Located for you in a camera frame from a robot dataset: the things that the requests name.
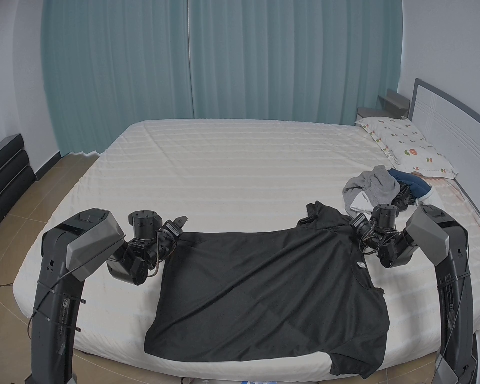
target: floral pillow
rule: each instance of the floral pillow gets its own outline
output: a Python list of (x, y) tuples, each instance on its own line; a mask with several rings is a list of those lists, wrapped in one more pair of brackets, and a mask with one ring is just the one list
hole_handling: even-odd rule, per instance
[(367, 117), (356, 123), (372, 136), (396, 169), (428, 177), (455, 178), (457, 172), (450, 162), (409, 119)]

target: teal curtain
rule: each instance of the teal curtain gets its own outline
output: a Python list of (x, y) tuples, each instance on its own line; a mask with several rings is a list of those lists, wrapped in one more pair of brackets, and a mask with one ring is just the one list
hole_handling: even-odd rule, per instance
[(191, 0), (196, 118), (352, 124), (396, 90), (401, 0)]
[(193, 118), (187, 0), (45, 0), (45, 91), (62, 155), (142, 120)]

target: black clothing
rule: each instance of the black clothing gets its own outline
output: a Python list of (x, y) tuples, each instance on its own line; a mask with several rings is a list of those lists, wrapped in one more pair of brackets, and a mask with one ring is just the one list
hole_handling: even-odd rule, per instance
[(330, 372), (375, 372), (389, 327), (348, 224), (320, 202), (295, 228), (184, 232), (165, 261), (145, 352), (177, 361), (244, 361), (327, 352)]

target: fitted sheet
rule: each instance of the fitted sheet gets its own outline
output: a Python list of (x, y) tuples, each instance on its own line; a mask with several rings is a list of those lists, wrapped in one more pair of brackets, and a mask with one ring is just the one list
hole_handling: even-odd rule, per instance
[[(157, 211), (164, 220), (186, 215), (186, 231), (258, 232), (294, 227), (305, 205), (319, 200), (345, 212), (347, 180), (390, 162), (360, 127), (275, 120), (155, 120), (130, 126), (80, 178), (44, 231), (92, 207), (110, 210), (126, 238), (130, 212)], [(474, 326), (480, 327), (480, 218), (454, 181), (429, 179), (448, 213), (469, 233)], [(400, 213), (402, 228), (414, 211)], [(42, 231), (15, 279), (25, 316), (35, 298)], [(385, 269), (367, 256), (372, 281), (385, 291), (390, 330), (382, 368), (440, 345), (435, 272), (417, 250), (408, 265)], [(85, 281), (75, 348), (177, 376), (221, 380), (319, 381), (331, 361), (323, 352), (254, 361), (178, 362), (143, 351), (160, 293), (161, 270), (141, 286), (115, 280), (103, 264)]]

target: white headboard panel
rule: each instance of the white headboard panel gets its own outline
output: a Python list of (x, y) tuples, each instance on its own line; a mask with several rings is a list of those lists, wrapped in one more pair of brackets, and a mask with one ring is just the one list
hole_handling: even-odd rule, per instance
[(480, 208), (480, 115), (438, 88), (415, 80), (410, 120), (454, 166), (457, 183)]

